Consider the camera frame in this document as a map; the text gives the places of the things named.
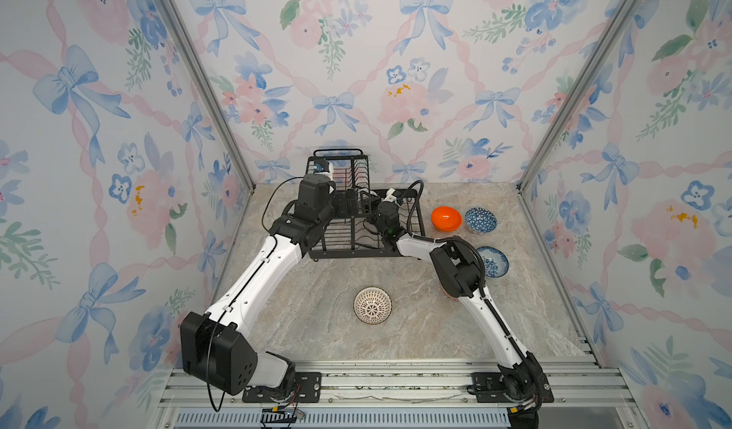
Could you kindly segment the blue floral bowl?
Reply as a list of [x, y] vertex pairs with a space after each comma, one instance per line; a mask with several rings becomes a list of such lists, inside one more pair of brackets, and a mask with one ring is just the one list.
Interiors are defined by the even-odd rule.
[[486, 278], [499, 279], [508, 273], [510, 263], [501, 250], [492, 246], [482, 246], [478, 248], [478, 253], [484, 261]]

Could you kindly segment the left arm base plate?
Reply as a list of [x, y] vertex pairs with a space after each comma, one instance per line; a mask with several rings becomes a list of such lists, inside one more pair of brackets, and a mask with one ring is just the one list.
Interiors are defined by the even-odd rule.
[[244, 390], [242, 402], [245, 403], [318, 403], [322, 390], [322, 373], [295, 372], [280, 388], [263, 386], [249, 387]]

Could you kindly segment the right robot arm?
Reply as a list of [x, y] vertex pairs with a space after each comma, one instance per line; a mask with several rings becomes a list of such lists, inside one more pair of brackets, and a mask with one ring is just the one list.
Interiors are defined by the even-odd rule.
[[371, 195], [365, 202], [366, 221], [383, 245], [402, 257], [429, 261], [444, 292], [460, 301], [476, 320], [498, 360], [504, 394], [516, 414], [536, 413], [551, 390], [535, 355], [515, 336], [486, 286], [485, 260], [470, 242], [458, 236], [441, 239], [417, 235], [400, 218], [402, 201]]

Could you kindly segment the black wire dish rack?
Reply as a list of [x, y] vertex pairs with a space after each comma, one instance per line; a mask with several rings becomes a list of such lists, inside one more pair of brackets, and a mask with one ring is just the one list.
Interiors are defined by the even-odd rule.
[[371, 187], [369, 158], [357, 148], [318, 149], [308, 158], [306, 172], [319, 172], [326, 163], [337, 185], [334, 218], [309, 252], [311, 259], [398, 257], [398, 249], [385, 242], [385, 234], [400, 229], [425, 233], [417, 185], [394, 192]]

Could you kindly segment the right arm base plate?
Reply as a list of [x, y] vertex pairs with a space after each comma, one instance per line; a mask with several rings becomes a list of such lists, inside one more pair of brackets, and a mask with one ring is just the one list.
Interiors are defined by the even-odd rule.
[[555, 401], [552, 387], [544, 374], [539, 376], [539, 386], [533, 379], [521, 383], [519, 379], [507, 377], [499, 372], [476, 372], [471, 374], [467, 392], [479, 403], [508, 403], [528, 405], [540, 397], [541, 403]]

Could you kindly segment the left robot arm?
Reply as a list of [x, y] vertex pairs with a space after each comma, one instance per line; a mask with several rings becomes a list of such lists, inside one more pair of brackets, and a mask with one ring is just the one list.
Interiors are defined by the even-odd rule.
[[308, 174], [299, 196], [274, 221], [255, 259], [204, 313], [180, 324], [183, 370], [226, 394], [259, 388], [273, 400], [295, 393], [295, 366], [282, 356], [257, 352], [247, 337], [280, 282], [323, 238], [334, 217], [337, 185], [327, 172]]

